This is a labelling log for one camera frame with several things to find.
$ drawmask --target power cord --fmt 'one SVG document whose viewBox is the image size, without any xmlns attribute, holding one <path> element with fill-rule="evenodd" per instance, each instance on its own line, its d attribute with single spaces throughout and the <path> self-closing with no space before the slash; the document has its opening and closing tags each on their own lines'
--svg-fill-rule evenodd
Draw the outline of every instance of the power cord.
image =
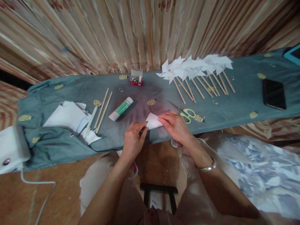
<svg viewBox="0 0 300 225">
<path fill-rule="evenodd" d="M 44 203 L 43 203 L 43 205 L 42 205 L 42 207 L 41 207 L 40 213 L 39 213 L 39 215 L 38 215 L 38 217 L 37 217 L 37 221 L 36 221 L 36 223 L 35 223 L 35 225 L 38 225 L 38 223 L 39 223 L 39 221 L 40 221 L 40 218 L 41 218 L 41 215 L 42 215 L 42 213 L 43 213 L 43 210 L 44 210 L 44 208 L 45 208 L 45 205 L 46 205 L 46 203 L 47 203 L 47 201 L 48 201 L 50 195 L 52 194 L 52 192 L 53 192 L 54 189 L 56 188 L 56 182 L 55 182 L 55 181 L 40 181 L 40 182 L 37 182 L 37 181 L 27 181 L 27 180 L 25 180 L 25 178 L 24 178 L 24 169 L 23 169 L 24 167 L 25 167 L 25 166 L 24 166 L 24 164 L 22 163 L 22 164 L 20 165 L 20 168 L 19 168 L 19 170 L 21 171 L 21 180 L 22 180 L 24 183 L 27 183 L 27 184 L 53 184 L 53 185 L 54 185 L 52 191 L 48 194 L 48 196 L 46 197 L 46 199 L 45 199 L 45 201 L 44 201 Z"/>
</svg>

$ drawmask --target wooden floor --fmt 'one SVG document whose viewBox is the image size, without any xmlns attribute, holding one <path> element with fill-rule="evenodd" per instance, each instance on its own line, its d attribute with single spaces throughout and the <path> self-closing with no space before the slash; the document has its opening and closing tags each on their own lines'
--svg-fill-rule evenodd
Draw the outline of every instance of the wooden floor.
<svg viewBox="0 0 300 225">
<path fill-rule="evenodd" d="M 223 132 L 249 135 L 241 127 L 224 129 Z M 49 198 L 40 224 L 76 224 L 80 218 L 79 181 L 89 166 L 99 156 L 79 162 L 61 164 L 51 168 L 26 172 L 31 181 L 57 182 L 57 187 Z M 139 168 L 135 183 L 177 187 L 175 196 L 178 204 L 186 186 L 186 174 L 178 150 L 170 142 L 162 142 L 144 147 L 136 159 Z M 0 221 L 1 224 L 35 224 L 39 210 L 53 185 L 24 184 L 19 173 L 0 175 Z"/>
</svg>

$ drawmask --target table surface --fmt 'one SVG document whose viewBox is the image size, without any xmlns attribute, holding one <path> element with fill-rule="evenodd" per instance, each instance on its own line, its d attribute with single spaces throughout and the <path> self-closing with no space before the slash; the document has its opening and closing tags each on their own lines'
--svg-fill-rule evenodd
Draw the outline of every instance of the table surface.
<svg viewBox="0 0 300 225">
<path fill-rule="evenodd" d="M 203 99 L 191 81 L 196 103 L 194 103 L 179 87 L 185 99 L 183 104 L 174 82 L 170 85 L 154 72 L 143 73 L 143 85 L 133 86 L 129 77 L 119 79 L 120 74 L 110 75 L 82 75 L 60 77 L 41 82 L 32 86 L 28 96 L 19 102 L 18 115 L 31 115 L 30 121 L 18 121 L 22 125 L 33 157 L 28 162 L 27 170 L 45 168 L 59 163 L 79 160 L 105 151 L 121 149 L 124 143 L 124 132 L 132 122 L 145 121 L 149 113 L 156 115 L 170 110 L 176 110 L 169 102 L 181 108 L 192 109 L 197 115 L 204 118 L 204 122 L 192 119 L 188 124 L 193 134 L 204 133 L 242 124 L 262 121 L 272 118 L 284 118 L 300 115 L 300 67 L 282 57 L 284 49 L 249 57 L 234 58 L 233 70 L 225 72 L 230 79 L 236 93 L 233 93 L 224 79 L 229 95 L 224 95 L 215 82 L 221 96 L 211 98 L 197 79 L 194 79 L 205 99 Z M 287 109 L 282 111 L 265 106 L 263 103 L 262 73 L 267 79 L 282 82 L 285 88 Z M 108 105 L 104 120 L 99 130 L 102 139 L 85 145 L 76 136 L 71 137 L 71 131 L 61 127 L 42 127 L 57 106 L 64 101 L 73 101 L 87 104 L 86 110 L 92 113 L 93 101 L 103 101 L 107 88 L 112 91 L 112 98 Z M 133 104 L 113 122 L 108 116 L 127 98 L 133 99 Z M 149 106 L 147 102 L 155 99 L 155 104 Z M 258 116 L 251 118 L 250 113 L 256 112 Z M 32 139 L 41 137 L 34 144 Z M 171 137 L 164 127 L 148 131 L 145 144 L 152 144 L 170 140 Z"/>
</svg>

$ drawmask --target green glue stick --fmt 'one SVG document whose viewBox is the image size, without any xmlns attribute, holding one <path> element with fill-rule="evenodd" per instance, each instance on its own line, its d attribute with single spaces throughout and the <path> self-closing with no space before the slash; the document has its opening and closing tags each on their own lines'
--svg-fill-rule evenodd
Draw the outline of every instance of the green glue stick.
<svg viewBox="0 0 300 225">
<path fill-rule="evenodd" d="M 109 115 L 109 118 L 112 121 L 116 121 L 119 116 L 133 103 L 132 98 L 128 97 L 126 100 L 115 110 L 112 114 Z"/>
</svg>

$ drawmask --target silver bangle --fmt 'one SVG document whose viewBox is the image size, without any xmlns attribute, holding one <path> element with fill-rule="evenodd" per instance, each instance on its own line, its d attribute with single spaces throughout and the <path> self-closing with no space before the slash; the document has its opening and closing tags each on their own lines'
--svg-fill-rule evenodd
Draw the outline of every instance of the silver bangle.
<svg viewBox="0 0 300 225">
<path fill-rule="evenodd" d="M 202 169 L 199 169 L 199 168 L 197 168 L 200 172 L 209 172 L 209 171 L 212 171 L 213 169 L 215 169 L 216 167 L 217 167 L 217 161 L 216 160 L 214 160 L 214 158 L 213 157 L 211 157 L 212 158 L 212 166 L 210 166 L 210 167 L 205 167 L 205 168 L 202 168 Z"/>
</svg>

